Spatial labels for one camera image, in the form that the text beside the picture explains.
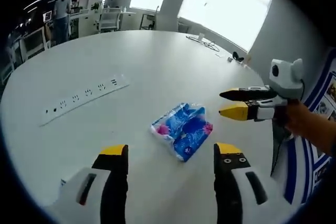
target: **power outlet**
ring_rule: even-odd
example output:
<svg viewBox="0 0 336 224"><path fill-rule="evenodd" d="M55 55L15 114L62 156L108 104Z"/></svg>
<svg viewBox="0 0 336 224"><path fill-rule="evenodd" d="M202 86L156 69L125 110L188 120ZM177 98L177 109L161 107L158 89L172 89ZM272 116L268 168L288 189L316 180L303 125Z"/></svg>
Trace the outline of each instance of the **power outlet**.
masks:
<svg viewBox="0 0 336 224"><path fill-rule="evenodd" d="M45 125L85 103L129 85L123 75L115 75L111 79L98 83L98 85L94 85L91 88L77 90L77 92L74 92L75 95L70 95L68 98L57 99L56 102L45 107L42 110L40 125Z"/></svg>

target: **office room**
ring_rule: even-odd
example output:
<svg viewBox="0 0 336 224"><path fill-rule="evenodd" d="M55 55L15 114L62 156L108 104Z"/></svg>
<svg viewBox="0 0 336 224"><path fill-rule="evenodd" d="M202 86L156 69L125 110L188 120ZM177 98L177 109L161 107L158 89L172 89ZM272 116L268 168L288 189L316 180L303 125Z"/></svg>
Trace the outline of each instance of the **office room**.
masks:
<svg viewBox="0 0 336 224"><path fill-rule="evenodd" d="M333 152L290 122L334 133L335 0L8 1L8 208L55 223L308 219Z"/></svg>

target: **white round table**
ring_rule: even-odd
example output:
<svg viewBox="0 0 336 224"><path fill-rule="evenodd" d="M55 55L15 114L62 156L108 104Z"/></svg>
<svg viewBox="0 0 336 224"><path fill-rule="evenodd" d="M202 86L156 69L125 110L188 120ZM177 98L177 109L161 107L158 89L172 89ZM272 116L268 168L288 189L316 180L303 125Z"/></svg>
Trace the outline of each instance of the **white round table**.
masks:
<svg viewBox="0 0 336 224"><path fill-rule="evenodd" d="M230 54L185 34L119 31L44 51L11 75L1 100L5 143L24 186L40 206L54 202L60 180L90 167L103 147L129 145L127 223L216 223L213 145L232 143L251 165L270 173L270 121L238 122L218 109L219 93L262 86ZM88 83L124 74L130 85L39 126L46 105ZM186 163L170 154L150 124L181 102L206 107L213 132Z"/></svg>

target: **computer monitor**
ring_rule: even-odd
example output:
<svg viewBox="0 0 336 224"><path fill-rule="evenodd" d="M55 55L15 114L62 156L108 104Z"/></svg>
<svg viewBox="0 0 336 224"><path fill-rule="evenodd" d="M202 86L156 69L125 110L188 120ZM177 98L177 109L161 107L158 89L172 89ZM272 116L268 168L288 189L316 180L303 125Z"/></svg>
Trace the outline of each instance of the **computer monitor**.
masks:
<svg viewBox="0 0 336 224"><path fill-rule="evenodd" d="M51 15L52 15L51 10L46 13L43 13L43 22L46 23L46 22L51 21Z"/></svg>

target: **blue plastic package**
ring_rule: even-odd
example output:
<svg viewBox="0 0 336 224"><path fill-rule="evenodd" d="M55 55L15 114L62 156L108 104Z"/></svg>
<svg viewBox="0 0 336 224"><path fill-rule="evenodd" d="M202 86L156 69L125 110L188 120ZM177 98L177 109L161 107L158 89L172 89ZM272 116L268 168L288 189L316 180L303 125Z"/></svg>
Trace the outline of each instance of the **blue plastic package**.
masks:
<svg viewBox="0 0 336 224"><path fill-rule="evenodd" d="M212 124L205 121L205 108L181 103L151 125L151 131L169 146L181 161L197 151L212 131Z"/></svg>

